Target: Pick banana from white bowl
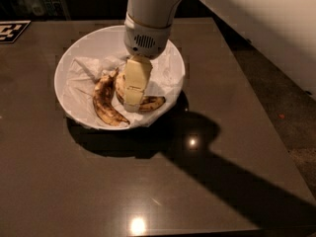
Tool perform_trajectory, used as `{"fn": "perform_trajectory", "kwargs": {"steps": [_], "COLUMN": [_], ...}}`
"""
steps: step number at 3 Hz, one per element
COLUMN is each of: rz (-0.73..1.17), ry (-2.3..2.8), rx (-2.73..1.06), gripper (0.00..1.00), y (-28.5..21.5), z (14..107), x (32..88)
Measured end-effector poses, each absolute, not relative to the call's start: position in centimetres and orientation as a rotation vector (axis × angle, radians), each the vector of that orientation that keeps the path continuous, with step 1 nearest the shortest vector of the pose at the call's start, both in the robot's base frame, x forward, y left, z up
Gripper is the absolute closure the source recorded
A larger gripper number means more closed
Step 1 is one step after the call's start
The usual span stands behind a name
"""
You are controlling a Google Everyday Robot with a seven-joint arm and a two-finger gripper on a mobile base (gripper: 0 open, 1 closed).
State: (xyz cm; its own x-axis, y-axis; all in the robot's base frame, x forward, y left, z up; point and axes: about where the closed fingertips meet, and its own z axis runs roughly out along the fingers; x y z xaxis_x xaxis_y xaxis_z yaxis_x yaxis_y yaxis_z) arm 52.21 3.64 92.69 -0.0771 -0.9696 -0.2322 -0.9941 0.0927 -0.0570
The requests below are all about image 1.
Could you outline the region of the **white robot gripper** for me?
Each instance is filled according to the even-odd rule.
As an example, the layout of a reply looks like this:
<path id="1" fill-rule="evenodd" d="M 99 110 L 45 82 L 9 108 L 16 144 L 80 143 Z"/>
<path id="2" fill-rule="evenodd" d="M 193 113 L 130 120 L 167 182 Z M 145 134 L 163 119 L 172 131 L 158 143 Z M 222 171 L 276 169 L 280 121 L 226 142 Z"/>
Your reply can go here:
<path id="1" fill-rule="evenodd" d="M 128 112 L 139 110 L 152 70 L 149 59 L 157 58 L 165 50 L 171 26 L 170 17 L 154 16 L 144 23 L 126 14 L 123 41 L 127 51 L 134 55 L 124 69 L 123 105 Z"/>

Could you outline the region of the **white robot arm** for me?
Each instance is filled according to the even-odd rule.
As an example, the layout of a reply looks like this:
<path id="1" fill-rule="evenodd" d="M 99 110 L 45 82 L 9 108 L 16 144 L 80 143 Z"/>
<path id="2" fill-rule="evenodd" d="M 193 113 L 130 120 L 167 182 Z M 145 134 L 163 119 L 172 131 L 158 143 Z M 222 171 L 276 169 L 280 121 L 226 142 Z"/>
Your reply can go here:
<path id="1" fill-rule="evenodd" d="M 124 44 L 154 59 L 182 0 L 128 0 Z M 198 0 L 316 100 L 316 0 Z"/>

